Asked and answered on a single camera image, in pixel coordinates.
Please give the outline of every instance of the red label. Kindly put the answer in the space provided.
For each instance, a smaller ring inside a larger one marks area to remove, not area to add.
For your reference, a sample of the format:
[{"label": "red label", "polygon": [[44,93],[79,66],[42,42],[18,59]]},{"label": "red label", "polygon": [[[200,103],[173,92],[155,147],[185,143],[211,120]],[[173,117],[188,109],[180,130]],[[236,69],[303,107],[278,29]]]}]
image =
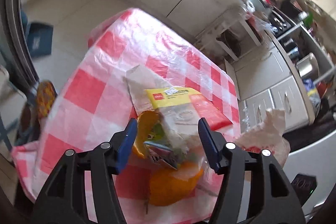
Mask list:
[{"label": "red label", "polygon": [[162,93],[154,93],[153,96],[154,96],[154,100],[156,100],[156,101],[163,99]]}]

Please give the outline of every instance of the table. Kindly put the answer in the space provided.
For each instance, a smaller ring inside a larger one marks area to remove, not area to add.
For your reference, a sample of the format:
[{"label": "table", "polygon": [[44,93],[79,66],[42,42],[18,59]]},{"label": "table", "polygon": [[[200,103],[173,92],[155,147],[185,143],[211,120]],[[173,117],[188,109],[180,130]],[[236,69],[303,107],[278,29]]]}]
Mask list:
[{"label": "table", "polygon": [[[143,64],[173,85],[200,91],[225,114],[233,126],[227,141],[240,135],[239,112],[233,81],[207,57],[160,21],[139,9],[128,9],[92,30],[90,49],[58,95],[40,140],[15,147],[12,155],[26,195],[34,201],[51,170],[67,149],[91,150],[124,130],[137,117],[125,80],[126,71]],[[196,188],[168,207],[149,206],[150,166],[130,156],[127,167],[113,176],[119,202],[128,223],[193,223],[209,217],[216,197]],[[222,177],[206,170],[218,190]],[[90,173],[85,174],[89,218],[96,221]]]}]

